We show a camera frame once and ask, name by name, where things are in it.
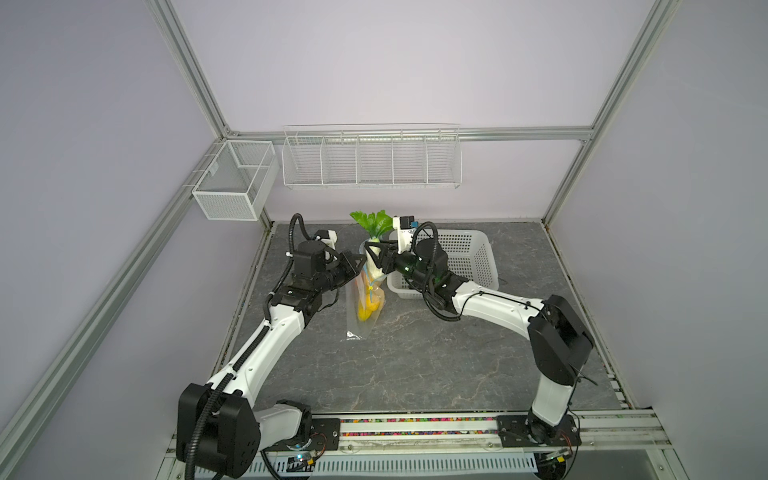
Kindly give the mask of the green leafy vegetable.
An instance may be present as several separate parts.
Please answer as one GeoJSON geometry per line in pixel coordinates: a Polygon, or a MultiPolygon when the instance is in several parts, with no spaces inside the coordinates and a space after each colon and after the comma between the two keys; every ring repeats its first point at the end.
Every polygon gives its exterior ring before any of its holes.
{"type": "Polygon", "coordinates": [[[393,219],[385,210],[372,213],[354,211],[350,213],[350,217],[368,234],[368,239],[362,245],[362,252],[366,256],[365,272],[370,281],[379,281],[384,277],[384,273],[375,265],[372,255],[366,249],[366,244],[379,242],[381,237],[393,228],[393,219]]]}

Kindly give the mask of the clear zip top bag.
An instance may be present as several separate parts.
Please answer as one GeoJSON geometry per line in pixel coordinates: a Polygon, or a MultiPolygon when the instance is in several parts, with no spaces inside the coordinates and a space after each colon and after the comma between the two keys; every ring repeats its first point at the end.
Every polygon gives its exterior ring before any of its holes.
{"type": "Polygon", "coordinates": [[[378,239],[367,239],[359,248],[364,254],[365,264],[361,273],[345,287],[346,293],[346,339],[360,341],[368,338],[386,305],[383,288],[386,275],[376,266],[372,253],[380,254],[374,246],[378,239]]]}

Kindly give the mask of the white plastic basket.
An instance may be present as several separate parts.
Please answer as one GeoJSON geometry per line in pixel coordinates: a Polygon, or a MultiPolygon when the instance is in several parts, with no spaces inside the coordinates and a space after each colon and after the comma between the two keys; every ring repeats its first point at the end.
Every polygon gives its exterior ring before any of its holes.
{"type": "MultiPolygon", "coordinates": [[[[479,230],[440,229],[439,243],[448,257],[448,268],[457,275],[493,290],[499,288],[498,270],[488,236],[479,230]]],[[[388,289],[400,299],[420,298],[399,272],[386,278],[388,289]]]]}

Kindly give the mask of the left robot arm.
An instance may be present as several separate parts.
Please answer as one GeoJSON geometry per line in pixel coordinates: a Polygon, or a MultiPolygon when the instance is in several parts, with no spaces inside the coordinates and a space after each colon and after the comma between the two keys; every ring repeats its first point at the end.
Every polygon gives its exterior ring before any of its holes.
{"type": "Polygon", "coordinates": [[[287,347],[338,292],[362,271],[366,258],[335,248],[331,230],[309,234],[296,213],[288,230],[287,264],[262,303],[264,318],[240,350],[203,384],[189,384],[177,410],[176,454],[184,478],[198,469],[215,478],[241,477],[257,456],[276,444],[305,448],[313,441],[309,406],[282,400],[255,403],[287,347]]]}

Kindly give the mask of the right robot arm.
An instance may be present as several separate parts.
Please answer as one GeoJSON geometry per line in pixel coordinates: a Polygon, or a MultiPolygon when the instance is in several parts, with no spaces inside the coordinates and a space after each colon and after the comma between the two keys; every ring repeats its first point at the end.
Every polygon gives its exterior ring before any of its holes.
{"type": "Polygon", "coordinates": [[[540,378],[526,435],[538,445],[560,439],[577,445],[578,427],[568,411],[594,339],[571,304],[559,295],[526,298],[486,288],[449,268],[434,223],[414,226],[410,217],[397,217],[393,226],[396,239],[363,244],[373,265],[384,275],[399,273],[442,321],[479,318],[528,340],[540,378]]]}

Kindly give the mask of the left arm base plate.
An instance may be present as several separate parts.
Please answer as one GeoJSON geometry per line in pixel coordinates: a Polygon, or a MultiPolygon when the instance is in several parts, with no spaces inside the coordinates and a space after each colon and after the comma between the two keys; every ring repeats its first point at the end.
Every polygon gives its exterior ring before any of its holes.
{"type": "Polygon", "coordinates": [[[338,417],[313,418],[302,426],[296,436],[280,440],[266,448],[269,452],[336,451],[341,440],[341,419],[338,417]]]}

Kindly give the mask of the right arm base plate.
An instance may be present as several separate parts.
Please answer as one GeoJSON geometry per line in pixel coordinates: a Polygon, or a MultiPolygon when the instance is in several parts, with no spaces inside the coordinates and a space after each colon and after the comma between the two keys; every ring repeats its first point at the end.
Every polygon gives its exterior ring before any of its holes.
{"type": "Polygon", "coordinates": [[[566,413],[560,423],[551,426],[526,414],[507,414],[496,417],[498,436],[504,448],[572,447],[582,444],[580,431],[573,415],[566,413]]]}

